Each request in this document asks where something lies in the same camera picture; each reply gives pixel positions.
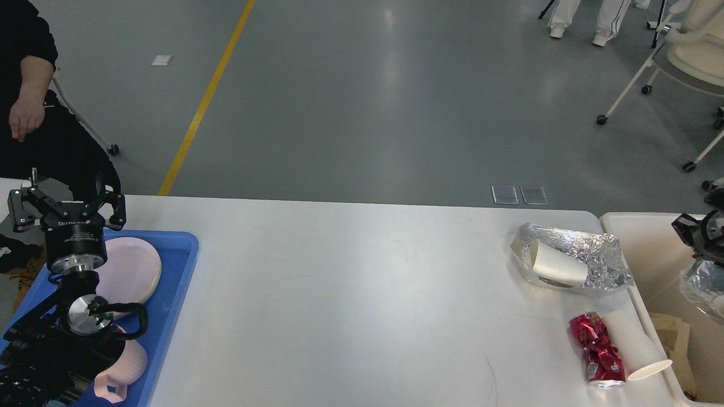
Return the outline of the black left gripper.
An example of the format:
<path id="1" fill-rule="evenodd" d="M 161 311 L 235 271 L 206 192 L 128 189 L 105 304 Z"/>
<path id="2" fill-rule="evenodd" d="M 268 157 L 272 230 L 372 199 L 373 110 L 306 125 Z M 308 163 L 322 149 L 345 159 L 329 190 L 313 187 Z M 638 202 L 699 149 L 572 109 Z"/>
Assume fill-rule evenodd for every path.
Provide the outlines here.
<path id="1" fill-rule="evenodd" d="M 73 268 L 95 270 L 107 261 L 104 227 L 122 230 L 127 222 L 125 196 L 106 185 L 105 175 L 96 175 L 95 195 L 85 204 L 85 220 L 62 220 L 61 203 L 39 188 L 39 174 L 31 170 L 29 186 L 8 193 L 8 215 L 14 232 L 34 228 L 44 230 L 47 268 L 54 274 L 66 274 Z M 108 217 L 101 214 L 110 206 Z"/>

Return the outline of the seated person's hand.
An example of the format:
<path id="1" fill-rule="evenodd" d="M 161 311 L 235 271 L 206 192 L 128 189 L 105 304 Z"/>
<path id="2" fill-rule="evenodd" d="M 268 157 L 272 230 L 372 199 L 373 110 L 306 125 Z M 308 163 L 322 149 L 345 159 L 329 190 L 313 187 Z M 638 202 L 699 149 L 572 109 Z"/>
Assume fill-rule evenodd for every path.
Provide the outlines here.
<path id="1" fill-rule="evenodd" d="M 20 96 L 10 109 L 8 126 L 11 137 L 25 142 L 26 137 L 41 126 L 44 121 L 44 97 Z"/>

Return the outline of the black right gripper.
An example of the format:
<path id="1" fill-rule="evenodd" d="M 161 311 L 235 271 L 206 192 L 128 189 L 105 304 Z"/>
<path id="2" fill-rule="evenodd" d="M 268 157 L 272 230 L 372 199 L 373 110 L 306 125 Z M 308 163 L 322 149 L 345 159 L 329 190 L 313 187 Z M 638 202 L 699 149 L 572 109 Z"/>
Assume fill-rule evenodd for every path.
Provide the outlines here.
<path id="1" fill-rule="evenodd" d="M 723 213 L 713 210 L 705 217 L 681 214 L 671 224 L 682 243 L 709 261 L 723 261 Z"/>

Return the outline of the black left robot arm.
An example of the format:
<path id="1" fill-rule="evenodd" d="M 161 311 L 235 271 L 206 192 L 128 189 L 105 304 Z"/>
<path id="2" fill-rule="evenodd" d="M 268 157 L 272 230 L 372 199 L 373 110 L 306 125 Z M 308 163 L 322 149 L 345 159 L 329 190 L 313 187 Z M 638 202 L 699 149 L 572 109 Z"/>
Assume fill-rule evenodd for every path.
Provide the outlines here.
<path id="1" fill-rule="evenodd" d="M 104 229 L 124 227 L 125 197 L 104 188 L 89 203 L 57 201 L 41 191 L 33 169 L 29 186 L 8 194 L 8 208 L 16 232 L 43 230 L 57 288 L 3 335 L 2 405 L 73 404 L 148 329 L 145 306 L 110 303 L 96 292 L 108 259 Z"/>

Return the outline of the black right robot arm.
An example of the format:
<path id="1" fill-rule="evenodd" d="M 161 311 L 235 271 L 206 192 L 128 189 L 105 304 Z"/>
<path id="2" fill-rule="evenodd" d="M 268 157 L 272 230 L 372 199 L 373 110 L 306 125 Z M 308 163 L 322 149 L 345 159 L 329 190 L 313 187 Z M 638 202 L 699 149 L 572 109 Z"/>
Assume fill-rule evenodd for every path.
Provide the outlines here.
<path id="1" fill-rule="evenodd" d="M 704 202 L 714 207 L 703 219 L 697 220 L 689 214 L 681 214 L 671 226 L 681 241 L 698 257 L 723 263 L 723 192 L 722 188 L 709 193 Z"/>

